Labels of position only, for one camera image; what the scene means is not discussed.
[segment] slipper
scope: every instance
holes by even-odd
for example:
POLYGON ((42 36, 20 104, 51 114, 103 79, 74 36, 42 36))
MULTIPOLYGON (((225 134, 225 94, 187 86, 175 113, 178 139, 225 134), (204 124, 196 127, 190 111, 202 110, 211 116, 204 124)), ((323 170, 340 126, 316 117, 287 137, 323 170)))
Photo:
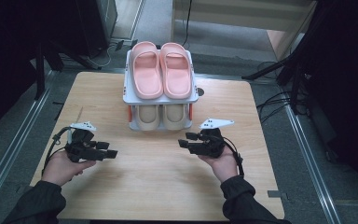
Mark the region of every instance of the slipper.
POLYGON ((141 99, 156 99, 163 93, 156 45, 151 42, 136 44, 130 53, 130 67, 135 94, 141 99))
POLYGON ((167 130, 181 130, 186 126, 185 105, 163 105, 162 122, 167 130))
POLYGON ((156 130, 159 126, 158 105, 137 105, 135 117, 141 131, 156 130))
POLYGON ((185 49, 166 43, 159 53, 164 93, 172 99, 185 99, 191 94, 191 67, 185 49))

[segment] white shoe rack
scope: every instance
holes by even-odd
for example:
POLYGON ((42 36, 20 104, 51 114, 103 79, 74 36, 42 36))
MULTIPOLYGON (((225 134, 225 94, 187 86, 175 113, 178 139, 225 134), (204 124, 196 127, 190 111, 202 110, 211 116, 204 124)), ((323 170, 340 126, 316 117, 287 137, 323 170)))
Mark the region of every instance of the white shoe rack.
POLYGON ((191 60, 191 54, 188 50, 186 50, 186 53, 188 55, 188 59, 190 62, 190 71, 191 71, 191 94, 189 97, 185 99, 171 99, 168 96, 163 93, 159 98, 157 99, 151 99, 151 100, 145 100, 139 98, 135 93, 135 87, 134 87, 134 80, 132 75, 132 66, 130 66, 130 53, 129 50, 127 52, 127 61, 126 61, 126 70, 124 73, 124 89, 123 89, 123 101, 126 105, 129 106, 129 126, 134 131, 141 131, 140 127, 138 126, 138 123, 136 120, 138 119, 136 117, 136 109, 138 105, 159 105, 159 114, 160 114, 160 123, 159 126, 156 128, 157 131, 166 131, 163 124, 163 111, 162 111, 162 105, 185 105, 186 107, 186 125, 184 129, 188 129, 192 125, 192 104, 196 103, 199 99, 199 93, 197 90, 197 85, 195 81, 194 76, 194 68, 193 63, 191 60))

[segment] slipper strap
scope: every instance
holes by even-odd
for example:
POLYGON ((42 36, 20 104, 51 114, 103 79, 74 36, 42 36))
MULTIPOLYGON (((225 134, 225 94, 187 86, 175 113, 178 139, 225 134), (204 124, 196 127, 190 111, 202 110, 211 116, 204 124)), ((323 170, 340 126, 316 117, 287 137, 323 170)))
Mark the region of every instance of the slipper strap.
POLYGON ((172 47, 165 47, 165 48, 162 48, 161 51, 160 51, 160 54, 162 54, 162 57, 165 61, 167 55, 169 54, 179 54, 179 55, 182 55, 184 56, 188 61, 188 55, 186 54, 186 52, 183 50, 183 49, 177 49, 177 48, 172 48, 172 47))
POLYGON ((136 58, 145 54, 145 53, 154 53, 158 56, 158 51, 156 46, 150 44, 144 44, 143 46, 137 46, 137 48, 132 49, 133 60, 135 61, 136 58))

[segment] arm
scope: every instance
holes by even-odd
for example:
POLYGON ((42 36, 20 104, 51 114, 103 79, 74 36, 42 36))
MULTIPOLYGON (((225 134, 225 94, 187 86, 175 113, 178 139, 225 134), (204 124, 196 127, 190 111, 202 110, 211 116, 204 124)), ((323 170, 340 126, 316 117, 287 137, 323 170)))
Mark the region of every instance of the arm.
POLYGON ((206 156, 199 158, 212 167, 213 173, 222 183, 220 188, 226 198, 223 214, 231 223, 290 223, 277 219, 255 200, 255 188, 238 175, 237 163, 227 147, 217 159, 206 156))
POLYGON ((65 151, 55 153, 42 180, 21 196, 4 223, 58 223, 57 215, 66 205, 61 186, 95 163, 71 162, 65 151))

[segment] sleeve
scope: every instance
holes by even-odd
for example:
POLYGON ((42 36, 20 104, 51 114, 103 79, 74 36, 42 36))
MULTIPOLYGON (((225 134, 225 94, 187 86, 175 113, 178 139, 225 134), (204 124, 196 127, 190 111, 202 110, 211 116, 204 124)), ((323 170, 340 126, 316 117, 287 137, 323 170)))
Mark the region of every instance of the sleeve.
POLYGON ((282 223, 289 221, 279 220, 270 211, 258 203, 255 196, 255 188, 242 176, 233 176, 220 186, 226 199, 223 205, 223 214, 231 223, 282 223))
POLYGON ((58 223, 57 215, 66 206, 61 187, 39 181, 23 194, 3 223, 58 223))

